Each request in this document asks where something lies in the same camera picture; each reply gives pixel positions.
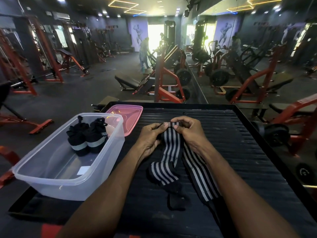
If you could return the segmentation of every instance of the ceiling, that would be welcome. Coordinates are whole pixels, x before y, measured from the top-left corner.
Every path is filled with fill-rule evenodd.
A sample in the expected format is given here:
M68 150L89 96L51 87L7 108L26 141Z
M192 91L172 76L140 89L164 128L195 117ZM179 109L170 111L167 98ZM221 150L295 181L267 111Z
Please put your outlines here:
M208 10L204 11L202 15L215 15L219 13L228 12L228 8L230 10L234 10L235 7L240 7L239 9L250 9L247 11L257 10L257 9L272 9L276 5L280 5L282 11L284 9L287 10L305 10L308 8L312 0L282 0L278 2L271 2L267 4L261 5L253 5L253 8L249 6L248 0L222 0L216 5L210 7ZM313 5L317 4L317 0L313 0Z
M124 14L125 11L128 10L128 7L133 7L134 4L124 3L137 3L138 5L134 7L132 11L134 14L140 13L142 10L146 11L144 14L150 16L163 16L163 15L175 15L176 9L180 8L179 14L182 14L187 6L186 0L119 0L122 2L114 2L111 6L122 6L126 8L116 8L109 7L108 5L113 2L113 0L66 0L67 4L77 11L82 11L90 15L97 15L98 13L102 13L103 10L108 12L109 16Z

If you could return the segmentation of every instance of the forearm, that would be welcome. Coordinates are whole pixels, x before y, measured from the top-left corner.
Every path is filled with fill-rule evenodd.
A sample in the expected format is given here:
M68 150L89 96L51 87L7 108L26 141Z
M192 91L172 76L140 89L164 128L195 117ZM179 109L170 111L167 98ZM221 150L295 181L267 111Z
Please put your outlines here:
M230 167L212 144L208 142L203 147L203 158L242 238L299 237L290 224Z
M141 147L133 146L108 179L72 215L57 238L113 237L143 152Z

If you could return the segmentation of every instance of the white label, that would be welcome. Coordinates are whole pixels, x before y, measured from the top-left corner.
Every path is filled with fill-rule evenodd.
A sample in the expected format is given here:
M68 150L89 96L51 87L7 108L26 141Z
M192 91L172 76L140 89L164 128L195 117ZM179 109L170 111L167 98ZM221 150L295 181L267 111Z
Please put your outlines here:
M84 173L87 172L87 170L89 169L89 167L90 167L90 166L82 166L82 167L79 169L77 175L78 175L78 176L83 175Z

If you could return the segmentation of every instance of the plastic container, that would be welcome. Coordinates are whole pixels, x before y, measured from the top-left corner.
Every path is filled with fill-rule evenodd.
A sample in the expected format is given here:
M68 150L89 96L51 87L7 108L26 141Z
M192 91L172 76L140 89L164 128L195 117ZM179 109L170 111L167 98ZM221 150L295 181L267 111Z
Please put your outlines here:
M124 143L123 118L105 113L82 113L83 122L105 117L109 139L99 154L78 157L67 141L66 131L78 123L76 115L58 128L13 168L24 180L45 196L64 200L86 200L105 181Z
M128 136L137 124L142 112L142 106L117 104L113 105L106 113L122 116L124 136Z

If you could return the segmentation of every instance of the hand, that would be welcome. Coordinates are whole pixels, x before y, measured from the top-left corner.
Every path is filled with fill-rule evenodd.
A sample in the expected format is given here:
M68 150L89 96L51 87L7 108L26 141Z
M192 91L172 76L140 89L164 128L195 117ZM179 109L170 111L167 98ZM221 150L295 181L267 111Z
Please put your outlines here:
M174 125L174 129L183 135L186 143L189 145L192 151L203 156L202 150L211 145L207 140L201 123L197 119L193 119L186 116L176 117L171 122L182 122L183 127Z
M139 163L152 154L155 148L161 143L161 141L157 140L156 137L163 133L168 126L169 123L164 123L161 126L159 123L153 123L142 128L140 136L135 143L135 145L143 151Z

